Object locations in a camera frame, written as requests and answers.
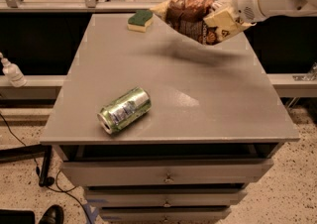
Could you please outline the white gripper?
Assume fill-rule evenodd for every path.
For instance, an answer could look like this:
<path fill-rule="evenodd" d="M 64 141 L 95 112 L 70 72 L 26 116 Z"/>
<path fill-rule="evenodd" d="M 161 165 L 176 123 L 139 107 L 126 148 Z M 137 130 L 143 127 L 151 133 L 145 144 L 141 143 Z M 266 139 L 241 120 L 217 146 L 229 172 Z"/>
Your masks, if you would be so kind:
<path fill-rule="evenodd" d="M 262 12 L 260 0 L 216 0 L 212 3 L 214 11 L 204 18 L 208 27 L 215 28 L 219 35 L 235 35 L 241 32 L 240 25 L 228 9 L 233 8 L 246 23 L 257 23 L 267 19 Z"/>

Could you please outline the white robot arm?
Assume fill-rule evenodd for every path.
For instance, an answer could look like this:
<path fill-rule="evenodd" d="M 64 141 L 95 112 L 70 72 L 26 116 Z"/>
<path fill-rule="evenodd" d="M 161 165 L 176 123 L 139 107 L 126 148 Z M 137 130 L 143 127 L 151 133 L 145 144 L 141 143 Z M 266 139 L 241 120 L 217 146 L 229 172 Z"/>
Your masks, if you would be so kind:
<path fill-rule="evenodd" d="M 218 0 L 204 22 L 223 41 L 270 17 L 316 15 L 317 0 Z"/>

